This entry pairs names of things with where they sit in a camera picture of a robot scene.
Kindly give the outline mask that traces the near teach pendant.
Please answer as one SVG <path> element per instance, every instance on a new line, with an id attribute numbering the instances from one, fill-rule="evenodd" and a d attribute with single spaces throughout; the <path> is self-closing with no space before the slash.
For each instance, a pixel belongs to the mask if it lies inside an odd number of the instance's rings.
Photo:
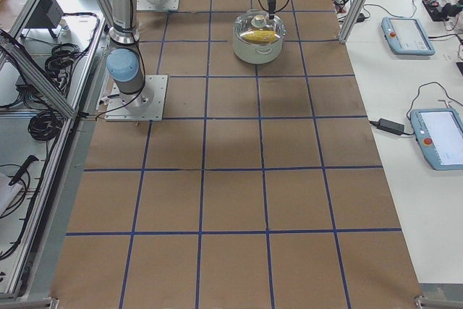
<path id="1" fill-rule="evenodd" d="M 410 115 L 417 143 L 437 171 L 462 170 L 462 121 L 453 108 L 414 109 Z"/>

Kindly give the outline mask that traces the glass pot lid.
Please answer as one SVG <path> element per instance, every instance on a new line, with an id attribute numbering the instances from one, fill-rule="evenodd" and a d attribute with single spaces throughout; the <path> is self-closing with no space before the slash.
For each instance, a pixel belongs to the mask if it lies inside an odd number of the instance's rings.
<path id="1" fill-rule="evenodd" d="M 233 34 L 240 41 L 245 42 L 239 38 L 239 34 L 248 30 L 274 30 L 281 36 L 280 40 L 286 36 L 284 24 L 278 16 L 270 20 L 267 12 L 256 9 L 245 12 L 234 21 Z"/>

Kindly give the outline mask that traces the yellow corn cob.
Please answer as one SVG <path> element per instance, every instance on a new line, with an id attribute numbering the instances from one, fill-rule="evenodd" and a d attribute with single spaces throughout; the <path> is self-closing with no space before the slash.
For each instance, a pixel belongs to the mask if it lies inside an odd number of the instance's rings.
<path id="1" fill-rule="evenodd" d="M 248 30 L 239 34 L 239 38 L 253 44 L 269 44 L 277 42 L 281 36 L 274 30 Z"/>

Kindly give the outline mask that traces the far teach pendant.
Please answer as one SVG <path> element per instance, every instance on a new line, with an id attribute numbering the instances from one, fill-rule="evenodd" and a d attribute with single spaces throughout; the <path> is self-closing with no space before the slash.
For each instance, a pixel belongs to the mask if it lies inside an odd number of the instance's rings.
<path id="1" fill-rule="evenodd" d="M 418 19 L 384 17 L 381 29 L 396 55 L 432 56 L 436 52 Z"/>

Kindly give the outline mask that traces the pale green electric pot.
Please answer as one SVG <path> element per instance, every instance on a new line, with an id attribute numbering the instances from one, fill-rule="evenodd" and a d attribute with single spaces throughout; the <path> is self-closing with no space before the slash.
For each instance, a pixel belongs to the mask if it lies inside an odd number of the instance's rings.
<path id="1" fill-rule="evenodd" d="M 250 9 L 234 21 L 233 51 L 244 62 L 266 64 L 281 53 L 285 36 L 284 23 L 278 16 L 271 19 L 263 10 Z"/>

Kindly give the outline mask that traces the aluminium frame rail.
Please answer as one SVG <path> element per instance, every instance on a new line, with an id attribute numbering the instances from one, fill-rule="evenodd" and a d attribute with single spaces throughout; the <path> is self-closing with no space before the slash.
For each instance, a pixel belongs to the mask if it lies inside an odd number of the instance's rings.
<path id="1" fill-rule="evenodd" d="M 77 111 L 67 102 L 59 89 L 48 80 L 46 73 L 35 63 L 23 45 L 8 32 L 1 30 L 1 51 L 18 72 L 64 117 L 73 119 Z"/>

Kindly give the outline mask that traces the black power brick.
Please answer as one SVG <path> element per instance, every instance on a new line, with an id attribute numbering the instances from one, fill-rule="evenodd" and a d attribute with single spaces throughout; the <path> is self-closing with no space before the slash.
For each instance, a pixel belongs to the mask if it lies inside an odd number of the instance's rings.
<path id="1" fill-rule="evenodd" d="M 384 132 L 388 132 L 394 135 L 403 135 L 404 134 L 404 125 L 393 122 L 388 119 L 379 119 L 378 124 L 376 126 L 379 130 L 382 130 Z"/>

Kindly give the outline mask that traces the teach pendant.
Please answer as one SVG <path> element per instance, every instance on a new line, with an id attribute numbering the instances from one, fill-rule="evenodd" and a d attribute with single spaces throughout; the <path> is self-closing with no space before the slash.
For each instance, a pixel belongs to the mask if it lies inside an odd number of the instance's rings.
<path id="1" fill-rule="evenodd" d="M 437 171 L 462 170 L 462 121 L 453 108 L 414 109 L 410 115 L 417 143 Z"/>
<path id="2" fill-rule="evenodd" d="M 381 29 L 396 55 L 432 56 L 436 52 L 418 19 L 384 17 Z"/>

